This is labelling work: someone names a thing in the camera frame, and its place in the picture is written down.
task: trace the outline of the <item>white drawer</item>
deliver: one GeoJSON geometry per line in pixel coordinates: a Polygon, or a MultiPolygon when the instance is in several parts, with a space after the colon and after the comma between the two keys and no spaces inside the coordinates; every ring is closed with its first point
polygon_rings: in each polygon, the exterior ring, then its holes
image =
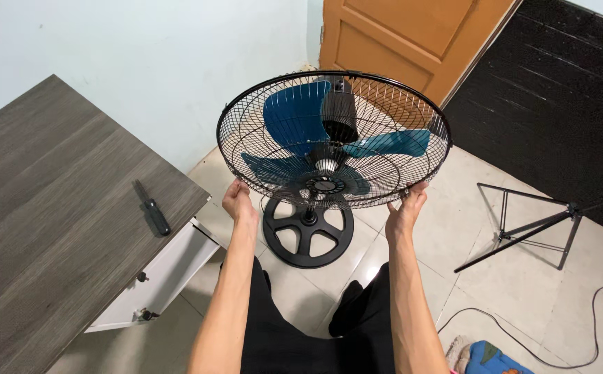
{"type": "Polygon", "coordinates": [[[140,316],[143,308],[162,314],[219,247],[203,231],[211,235],[195,219],[182,227],[144,268],[149,280],[133,279],[85,333],[146,323],[140,316]]]}

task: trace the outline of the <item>black cable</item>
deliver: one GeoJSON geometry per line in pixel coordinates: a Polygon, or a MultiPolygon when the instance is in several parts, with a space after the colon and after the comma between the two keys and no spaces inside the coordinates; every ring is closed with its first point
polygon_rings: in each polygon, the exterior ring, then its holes
{"type": "Polygon", "coordinates": [[[582,365],[575,365],[575,366],[557,366],[557,365],[553,365],[552,363],[548,363],[542,359],[540,359],[536,354],[532,353],[532,351],[530,351],[530,349],[528,349],[525,345],[523,345],[520,341],[518,341],[518,339],[516,339],[515,337],[513,337],[510,333],[507,332],[507,330],[505,330],[502,326],[500,326],[499,322],[497,321],[497,319],[489,314],[486,313],[483,310],[480,310],[478,308],[465,308],[463,310],[459,310],[457,311],[451,318],[449,318],[449,320],[442,326],[440,327],[440,329],[438,330],[438,334],[445,328],[447,327],[447,325],[449,324],[449,322],[452,321],[452,319],[459,314],[462,311],[466,311],[466,310],[476,310],[479,311],[480,313],[486,314],[487,316],[489,316],[491,319],[493,319],[496,322],[497,327],[499,327],[502,331],[504,331],[505,334],[507,334],[509,337],[511,337],[516,343],[518,343],[521,347],[523,347],[526,351],[528,351],[528,353],[530,353],[532,355],[532,357],[534,357],[535,359],[537,359],[537,361],[543,363],[544,365],[550,366],[550,367],[554,367],[556,369],[578,369],[579,367],[584,367],[584,366],[588,366],[591,363],[596,361],[596,358],[599,357],[599,344],[597,343],[596,340],[596,314],[595,314],[595,299],[596,299],[596,294],[599,293],[601,290],[603,290],[603,286],[599,287],[596,291],[595,294],[593,295],[593,301],[592,301],[592,308],[593,308],[593,331],[595,334],[595,356],[588,361],[587,363],[584,363],[582,365]]]}

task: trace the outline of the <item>wooden table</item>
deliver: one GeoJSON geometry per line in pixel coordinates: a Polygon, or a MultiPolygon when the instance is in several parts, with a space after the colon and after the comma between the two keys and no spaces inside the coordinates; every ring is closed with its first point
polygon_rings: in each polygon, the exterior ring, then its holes
{"type": "Polygon", "coordinates": [[[0,373],[45,372],[208,197],[54,75],[2,108],[0,373]]]}

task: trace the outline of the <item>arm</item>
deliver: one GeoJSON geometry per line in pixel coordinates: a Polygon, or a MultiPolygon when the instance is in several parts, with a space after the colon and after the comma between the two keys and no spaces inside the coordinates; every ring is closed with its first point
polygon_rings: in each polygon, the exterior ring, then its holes
{"type": "Polygon", "coordinates": [[[398,210],[387,204],[390,214],[385,234],[389,242],[391,332],[397,373],[449,373],[426,304],[413,246],[413,226],[426,201],[427,186],[421,182],[411,187],[398,210]]]}
{"type": "Polygon", "coordinates": [[[193,344],[190,374],[239,373],[241,369],[258,223],[248,193],[247,185],[235,180],[223,198],[223,208],[234,219],[234,230],[214,296],[193,344]]]}

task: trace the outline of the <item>orange wooden door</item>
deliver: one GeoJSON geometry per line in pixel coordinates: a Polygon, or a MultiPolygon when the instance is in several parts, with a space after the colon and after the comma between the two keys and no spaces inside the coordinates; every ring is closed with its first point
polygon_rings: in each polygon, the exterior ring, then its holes
{"type": "Polygon", "coordinates": [[[515,0],[325,0],[323,69],[373,72],[442,105],[515,0]]]}

